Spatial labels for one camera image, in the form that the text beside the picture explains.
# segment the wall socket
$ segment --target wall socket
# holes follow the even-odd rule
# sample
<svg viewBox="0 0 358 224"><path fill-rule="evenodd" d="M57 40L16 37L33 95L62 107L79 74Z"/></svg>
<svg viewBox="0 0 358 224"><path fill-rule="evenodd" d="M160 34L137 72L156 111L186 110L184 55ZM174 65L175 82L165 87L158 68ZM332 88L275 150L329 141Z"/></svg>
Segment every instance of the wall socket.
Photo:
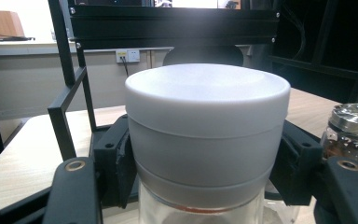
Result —
<svg viewBox="0 0 358 224"><path fill-rule="evenodd" d="M138 49L118 49L116 50L117 63L138 63L141 61Z"/></svg>
<svg viewBox="0 0 358 224"><path fill-rule="evenodd" d="M126 49L118 49L116 50L116 62L117 63L124 63L128 62L128 54Z"/></svg>

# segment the table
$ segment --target table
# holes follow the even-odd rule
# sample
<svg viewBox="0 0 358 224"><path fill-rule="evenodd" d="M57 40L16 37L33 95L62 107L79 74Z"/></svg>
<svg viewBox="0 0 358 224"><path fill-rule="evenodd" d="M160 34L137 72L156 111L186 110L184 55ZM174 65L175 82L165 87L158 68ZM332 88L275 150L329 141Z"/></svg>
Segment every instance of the table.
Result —
<svg viewBox="0 0 358 224"><path fill-rule="evenodd" d="M335 105L339 103L292 89L287 120L321 137ZM114 123L125 113L124 106L96 109L97 125ZM77 156L88 156L91 130L87 111L68 112L67 118ZM61 162L49 116L29 119L0 155L0 209L49 187ZM108 211L106 216L116 212ZM136 214L132 210L126 216ZM297 223L315 223L312 206L301 207Z"/></svg>

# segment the screw hole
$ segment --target screw hole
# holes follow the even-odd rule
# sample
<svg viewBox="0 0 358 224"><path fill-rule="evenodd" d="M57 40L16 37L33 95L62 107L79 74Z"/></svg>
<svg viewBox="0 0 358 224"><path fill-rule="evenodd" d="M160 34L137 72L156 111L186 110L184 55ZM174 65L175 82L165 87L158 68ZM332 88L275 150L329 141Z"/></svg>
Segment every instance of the screw hole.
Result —
<svg viewBox="0 0 358 224"><path fill-rule="evenodd" d="M84 161L72 161L71 163L68 163L65 166L65 169L67 171L76 171L76 170L80 170L85 165L86 165L86 163Z"/></svg>
<svg viewBox="0 0 358 224"><path fill-rule="evenodd" d="M114 145L115 145L115 144L108 143L108 144L105 145L105 147L111 148L111 147L113 147Z"/></svg>
<svg viewBox="0 0 358 224"><path fill-rule="evenodd" d="M303 147L311 147L311 144L310 143L302 143L301 144Z"/></svg>
<svg viewBox="0 0 358 224"><path fill-rule="evenodd" d="M339 166L350 171L358 171L358 164L351 161L338 161Z"/></svg>

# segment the white cylindrical container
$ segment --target white cylindrical container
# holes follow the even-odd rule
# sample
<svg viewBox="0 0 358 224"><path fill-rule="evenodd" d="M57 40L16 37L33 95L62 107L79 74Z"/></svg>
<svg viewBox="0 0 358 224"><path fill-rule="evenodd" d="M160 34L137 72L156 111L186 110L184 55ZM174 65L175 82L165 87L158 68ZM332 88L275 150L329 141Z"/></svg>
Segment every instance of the white cylindrical container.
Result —
<svg viewBox="0 0 358 224"><path fill-rule="evenodd" d="M179 64L129 77L126 109L143 185L190 211L247 204L269 179L289 92L281 77L229 65Z"/></svg>

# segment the glass jar lid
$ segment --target glass jar lid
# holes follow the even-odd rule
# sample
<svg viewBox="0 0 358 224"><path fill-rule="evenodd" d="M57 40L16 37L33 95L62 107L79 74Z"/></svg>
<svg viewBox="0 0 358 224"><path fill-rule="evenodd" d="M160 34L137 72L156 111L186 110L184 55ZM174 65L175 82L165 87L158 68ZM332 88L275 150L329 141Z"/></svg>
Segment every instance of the glass jar lid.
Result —
<svg viewBox="0 0 358 224"><path fill-rule="evenodd" d="M329 122L345 133L358 136L358 104L337 105Z"/></svg>

